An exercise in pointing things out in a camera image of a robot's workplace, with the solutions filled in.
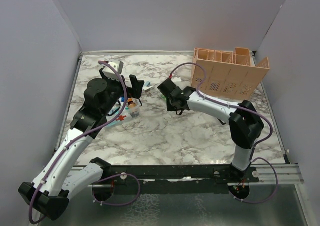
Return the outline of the brown bottle orange cap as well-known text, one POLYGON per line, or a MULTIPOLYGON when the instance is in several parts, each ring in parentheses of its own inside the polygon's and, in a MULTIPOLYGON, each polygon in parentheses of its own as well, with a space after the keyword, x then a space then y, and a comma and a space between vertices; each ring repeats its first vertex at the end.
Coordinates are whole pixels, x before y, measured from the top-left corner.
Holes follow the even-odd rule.
POLYGON ((134 102, 134 100, 132 98, 127 99, 127 106, 128 106, 128 110, 133 118, 140 115, 139 106, 134 102))

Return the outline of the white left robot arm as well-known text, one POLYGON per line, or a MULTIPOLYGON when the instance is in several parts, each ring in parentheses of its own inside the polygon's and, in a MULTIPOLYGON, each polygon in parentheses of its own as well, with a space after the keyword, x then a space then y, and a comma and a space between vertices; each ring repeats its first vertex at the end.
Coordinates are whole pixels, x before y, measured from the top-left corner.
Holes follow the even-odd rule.
POLYGON ((107 73, 100 69, 84 91, 84 103, 74 115, 70 128, 58 150, 45 168, 31 181, 22 182, 18 192, 29 205, 29 221, 38 224, 45 218, 58 219, 70 200, 88 185, 112 181, 110 163, 96 157, 82 170, 69 172, 82 152, 98 136, 101 129, 122 118, 130 98, 140 99, 145 82, 130 75, 131 86, 126 86, 119 70, 107 73))

